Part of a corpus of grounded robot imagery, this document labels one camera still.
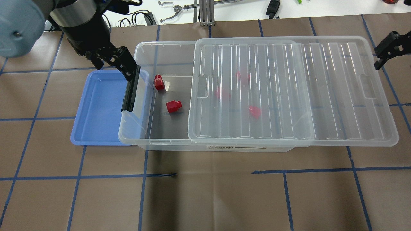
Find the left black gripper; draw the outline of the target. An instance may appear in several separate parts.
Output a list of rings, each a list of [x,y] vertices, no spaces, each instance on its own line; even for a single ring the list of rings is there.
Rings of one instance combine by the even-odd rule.
[[[127,47],[112,44],[109,28],[102,16],[94,16],[82,25],[60,28],[76,53],[91,61],[97,70],[107,63],[119,70],[128,82],[135,79],[135,59]]]

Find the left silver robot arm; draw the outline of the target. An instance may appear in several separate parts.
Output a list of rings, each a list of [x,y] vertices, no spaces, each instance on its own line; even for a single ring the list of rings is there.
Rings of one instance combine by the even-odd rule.
[[[103,19],[106,11],[129,13],[128,0],[2,0],[0,53],[12,58],[28,54],[51,19],[67,36],[79,56],[100,70],[104,63],[118,69],[127,81],[139,76],[140,67],[125,46],[116,47]]]

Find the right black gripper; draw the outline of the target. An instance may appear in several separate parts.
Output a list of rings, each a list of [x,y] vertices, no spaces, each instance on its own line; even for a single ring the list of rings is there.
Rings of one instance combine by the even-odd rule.
[[[378,58],[374,63],[375,70],[380,70],[390,59],[411,52],[411,32],[405,35],[397,31],[390,32],[374,49]]]

